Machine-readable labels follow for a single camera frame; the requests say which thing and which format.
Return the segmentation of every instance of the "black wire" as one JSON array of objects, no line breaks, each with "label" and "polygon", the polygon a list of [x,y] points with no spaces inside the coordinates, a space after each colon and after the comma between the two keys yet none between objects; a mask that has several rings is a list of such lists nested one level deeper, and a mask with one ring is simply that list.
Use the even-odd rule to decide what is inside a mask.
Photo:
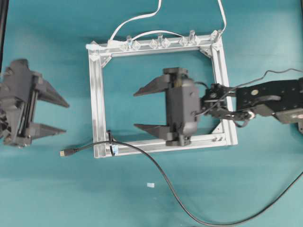
[{"label": "black wire", "polygon": [[0,2],[0,72],[2,68],[4,36],[5,36],[5,27],[6,27],[8,9],[9,9],[9,0],[2,0]]},{"label": "black wire", "polygon": [[208,86],[207,86],[207,84],[204,83],[204,82],[196,81],[195,84],[203,85],[204,87],[206,87],[207,89],[209,89]]},{"label": "black wire", "polygon": [[249,121],[249,120],[246,120],[246,121],[244,121],[243,124],[239,124],[239,123],[237,123],[236,121],[233,121],[233,122],[234,122],[234,124],[235,124],[238,128],[244,128],[245,126],[248,125],[248,123],[249,123],[250,121]]},{"label": "black wire", "polygon": [[[84,146],[82,148],[76,148],[75,149],[75,152],[78,152],[78,151],[81,151],[81,150],[84,150],[84,149],[87,149],[87,148],[90,148],[90,147],[93,147],[95,145],[98,145],[98,144],[103,144],[103,143],[110,143],[110,141],[101,141],[101,142],[96,142],[96,143],[92,143],[92,144],[89,144],[87,146]],[[235,226],[235,225],[239,225],[239,224],[243,224],[247,221],[250,221],[256,217],[258,217],[259,215],[261,215],[262,213],[264,213],[266,210],[268,210],[271,206],[273,206],[303,175],[303,172],[301,172],[299,174],[299,176],[276,198],[274,199],[271,203],[269,203],[266,207],[264,207],[262,210],[260,210],[258,213],[254,214],[254,215],[251,215],[249,216],[248,218],[245,218],[243,220],[240,220],[240,221],[235,221],[235,222],[231,222],[231,223],[227,223],[227,224],[214,224],[214,223],[208,223],[208,222],[205,222],[205,221],[202,221],[202,220],[199,220],[197,217],[195,217],[186,207],[185,205],[182,203],[181,199],[178,197],[171,181],[169,180],[169,178],[167,177],[167,175],[165,174],[165,172],[163,171],[163,169],[160,167],[160,165],[155,161],[155,159],[153,159],[148,153],[146,153],[145,151],[143,151],[142,149],[140,148],[137,148],[133,145],[130,145],[130,144],[127,144],[127,143],[122,143],[122,142],[118,142],[118,141],[112,141],[113,144],[118,144],[118,145],[123,145],[123,146],[126,146],[126,147],[130,147],[130,148],[133,148],[139,152],[141,152],[142,154],[144,154],[146,157],[148,157],[155,165],[156,167],[159,169],[159,171],[161,172],[161,174],[163,175],[165,181],[167,182],[172,194],[174,195],[174,197],[176,198],[177,202],[179,203],[179,205],[181,206],[181,208],[193,219],[195,220],[197,223],[199,224],[202,224],[202,225],[205,225],[205,226],[211,226],[211,227],[232,227],[232,226]]]},{"label": "black wire", "polygon": [[290,69],[287,69],[287,70],[284,70],[284,71],[274,71],[274,70],[267,70],[264,75],[258,79],[254,79],[250,82],[247,82],[247,83],[244,83],[244,84],[240,84],[238,86],[235,86],[235,87],[232,87],[231,89],[229,89],[224,95],[222,95],[217,102],[215,102],[211,107],[207,108],[205,111],[202,111],[202,112],[199,112],[196,114],[196,116],[200,116],[200,115],[204,115],[206,114],[208,111],[210,111],[211,109],[215,108],[221,101],[223,98],[227,97],[228,94],[232,91],[234,91],[235,89],[239,88],[239,87],[242,87],[242,86],[245,86],[245,85],[249,85],[249,84],[252,84],[252,83],[255,83],[257,81],[260,81],[262,79],[264,79],[264,77],[269,73],[269,72],[273,72],[273,73],[285,73],[285,72],[288,72],[290,70],[293,70],[293,71],[297,71],[297,72],[302,72],[302,70],[297,70],[297,69],[293,69],[293,68],[290,68]]}]

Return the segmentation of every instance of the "aluminum frame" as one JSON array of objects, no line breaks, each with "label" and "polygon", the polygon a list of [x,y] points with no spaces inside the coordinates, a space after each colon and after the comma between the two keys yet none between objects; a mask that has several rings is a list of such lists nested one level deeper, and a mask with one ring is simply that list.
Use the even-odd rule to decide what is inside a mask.
[{"label": "aluminum frame", "polygon": [[[225,64],[224,49],[221,36],[217,31],[210,35],[195,35],[180,38],[165,38],[164,40],[130,41],[122,45],[108,46],[92,42],[87,44],[89,52],[89,77],[91,91],[91,110],[94,142],[108,139],[105,118],[103,72],[102,69],[114,57],[127,57],[133,55],[147,55],[154,53],[200,51],[211,59],[213,64],[214,80],[224,86],[229,86],[227,69]],[[232,111],[232,100],[226,98],[227,107]],[[193,148],[207,148],[238,144],[236,126],[232,121],[221,120],[218,126],[207,135],[192,136],[192,143],[184,147],[167,147],[164,140],[141,140],[128,142],[146,152],[160,152],[171,150],[184,150]],[[117,155],[138,154],[125,146],[119,145]],[[108,145],[94,146],[94,157],[111,157]]]}]

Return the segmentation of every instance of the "teal surface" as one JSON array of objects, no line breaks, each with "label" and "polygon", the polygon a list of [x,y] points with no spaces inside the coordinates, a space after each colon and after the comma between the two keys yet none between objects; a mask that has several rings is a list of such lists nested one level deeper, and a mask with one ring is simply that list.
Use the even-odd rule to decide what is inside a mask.
[{"label": "teal surface", "polygon": [[[267,69],[303,68],[299,0],[224,0],[223,35],[232,86]],[[14,0],[9,6],[3,66],[27,58],[70,103],[65,109],[39,102],[36,122],[67,130],[25,149],[0,145],[1,227],[176,227],[197,226],[179,207],[156,167],[144,156],[94,159],[92,150],[69,158],[59,151],[91,141],[88,56],[85,44],[105,42],[122,21],[150,12],[156,0]],[[215,0],[164,0],[157,16],[137,20],[122,39],[165,29],[208,34],[222,26]],[[176,53],[112,60],[105,68],[108,127],[121,140],[141,133],[135,122],[164,121],[164,96],[131,94],[162,68],[186,67],[212,82],[202,55]],[[268,75],[264,81],[299,78]],[[202,129],[214,120],[203,118]],[[251,215],[275,198],[303,170],[303,135],[295,125],[257,117],[238,130],[239,145],[153,154],[184,204],[207,221],[229,222]],[[147,188],[146,183],[155,183]],[[303,222],[303,181],[245,227],[298,227]]]}]

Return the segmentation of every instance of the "robotic arm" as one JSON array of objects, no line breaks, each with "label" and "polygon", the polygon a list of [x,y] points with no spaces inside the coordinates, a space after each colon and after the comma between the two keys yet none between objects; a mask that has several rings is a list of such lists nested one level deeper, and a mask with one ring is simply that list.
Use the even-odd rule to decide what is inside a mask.
[{"label": "robotic arm", "polygon": [[[164,69],[163,75],[139,89],[134,96],[164,91],[167,125],[135,124],[136,127],[166,140],[167,146],[184,146],[197,131],[199,116],[211,115],[244,127],[257,114],[273,116],[281,123],[303,122],[303,78],[270,81],[250,87],[212,84],[199,98],[195,82],[182,68]],[[236,111],[229,111],[225,97],[236,98]]]},{"label": "robotic arm", "polygon": [[40,73],[28,68],[27,60],[13,61],[0,83],[0,139],[5,145],[24,147],[34,139],[65,132],[33,122],[37,100],[69,107]]}]

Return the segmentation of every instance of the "usb connector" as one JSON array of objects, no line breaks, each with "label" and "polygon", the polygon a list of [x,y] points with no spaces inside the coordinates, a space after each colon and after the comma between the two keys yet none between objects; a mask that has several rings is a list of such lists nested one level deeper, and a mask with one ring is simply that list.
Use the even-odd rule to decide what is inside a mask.
[{"label": "usb connector", "polygon": [[75,149],[75,148],[65,149],[65,150],[60,151],[60,156],[65,157],[65,156],[73,155],[77,151],[78,151],[78,149]]}]

